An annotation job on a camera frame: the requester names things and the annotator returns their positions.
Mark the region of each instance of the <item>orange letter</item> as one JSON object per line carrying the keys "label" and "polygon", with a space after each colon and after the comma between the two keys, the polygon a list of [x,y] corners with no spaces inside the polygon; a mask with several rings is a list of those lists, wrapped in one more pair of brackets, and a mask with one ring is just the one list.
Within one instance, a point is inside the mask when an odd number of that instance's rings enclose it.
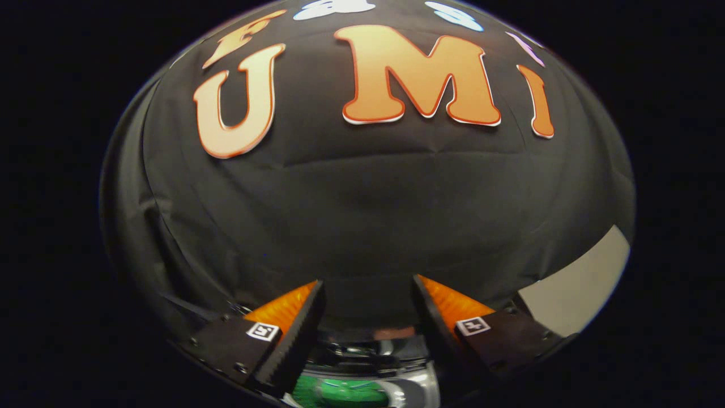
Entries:
{"label": "orange letter", "polygon": [[207,153],[220,159],[231,158],[262,141],[274,116],[274,58],[284,47],[276,44],[259,50],[239,64],[239,72],[247,71],[247,108],[243,121],[236,126],[226,126],[222,121],[220,95],[229,71],[218,73],[196,89],[196,123]]}
{"label": "orange letter", "polygon": [[446,110],[462,123],[496,126],[501,113],[489,89],[484,50],[457,37],[442,36],[425,55],[403,35],[385,25],[356,25],[335,32],[349,42],[355,66],[355,98],[342,116],[355,125],[397,121],[405,105],[390,92],[389,73],[397,79],[418,112],[432,118],[448,81],[453,100]]}
{"label": "orange letter", "polygon": [[551,139],[554,137],[554,125],[551,123],[549,104],[544,93],[544,81],[537,73],[523,65],[516,65],[516,68],[526,78],[526,83],[529,85],[529,91],[531,92],[531,101],[534,103],[534,118],[531,119],[531,129],[534,130],[535,134]]}
{"label": "orange letter", "polygon": [[236,30],[222,37],[218,42],[219,45],[217,46],[217,50],[214,51],[212,57],[204,63],[202,69],[208,68],[214,62],[221,60],[222,58],[224,58],[224,56],[229,55],[229,53],[231,53],[232,51],[248,43],[249,40],[251,40],[252,38],[247,36],[259,33],[264,27],[267,27],[267,24],[269,24],[270,20],[272,20],[274,17],[283,15],[286,11],[287,10],[279,10],[277,12],[265,15],[264,17],[258,18],[249,24],[243,25],[240,28],[237,28]]}

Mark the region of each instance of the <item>white sticker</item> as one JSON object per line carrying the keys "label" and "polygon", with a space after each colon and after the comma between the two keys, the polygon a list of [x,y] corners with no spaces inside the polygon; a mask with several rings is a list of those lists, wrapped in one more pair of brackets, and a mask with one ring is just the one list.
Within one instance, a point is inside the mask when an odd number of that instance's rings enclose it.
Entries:
{"label": "white sticker", "polygon": [[544,62],[541,61],[541,59],[538,58],[536,54],[534,54],[534,50],[527,43],[523,42],[523,40],[521,38],[517,37],[517,35],[515,35],[515,34],[509,33],[508,31],[506,31],[506,34],[511,36],[511,38],[515,39],[516,42],[518,43],[518,45],[520,45],[521,48],[523,48],[523,50],[526,51],[526,53],[531,58],[534,58],[534,61],[538,62],[539,65],[541,65],[542,67],[546,67],[546,65],[544,65]]}
{"label": "white sticker", "polygon": [[476,22],[476,19],[451,6],[446,6],[435,1],[426,1],[426,6],[436,10],[438,17],[453,24],[462,25],[474,31],[483,31],[484,28]]}
{"label": "white sticker", "polygon": [[273,325],[266,325],[264,323],[257,323],[252,326],[246,333],[249,337],[258,338],[264,341],[272,341],[274,336],[279,331],[279,327]]}
{"label": "white sticker", "polygon": [[301,12],[294,15],[293,19],[309,20],[333,13],[367,12],[374,8],[375,4],[369,4],[366,0],[320,0],[304,6]]}
{"label": "white sticker", "polygon": [[491,326],[484,322],[484,320],[480,317],[474,317],[467,320],[459,320],[458,322],[456,322],[456,325],[465,337],[468,337],[469,335],[479,334],[480,332],[485,332],[486,330],[491,329]]}

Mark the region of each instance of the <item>black fabric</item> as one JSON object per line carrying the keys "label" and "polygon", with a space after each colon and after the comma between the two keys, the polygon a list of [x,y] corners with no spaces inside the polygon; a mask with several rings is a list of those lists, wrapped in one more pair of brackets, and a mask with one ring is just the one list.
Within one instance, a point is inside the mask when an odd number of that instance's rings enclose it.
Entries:
{"label": "black fabric", "polygon": [[[456,4],[440,1],[443,4]],[[615,124],[587,85],[545,49],[542,68],[505,31],[471,10],[479,33],[423,2],[376,2],[368,12],[295,21],[308,1],[236,20],[164,69],[132,126],[109,148],[101,185],[112,257],[177,336],[189,325],[156,290],[221,311],[252,306],[315,279],[326,284],[323,328],[415,324],[410,277],[423,274],[493,307],[567,266],[616,225],[634,236],[634,181]],[[225,34],[277,9],[252,40],[202,71]],[[405,103],[394,123],[341,116],[355,95],[349,44],[335,30],[389,25],[425,53],[438,37],[479,44],[495,128],[455,122],[441,106]],[[220,160],[199,142],[194,90],[222,70],[226,123],[247,111],[245,57],[284,43],[275,59],[271,129],[249,153]],[[515,65],[546,84],[555,135],[531,130],[531,95]],[[447,87],[441,105],[452,98]]]}

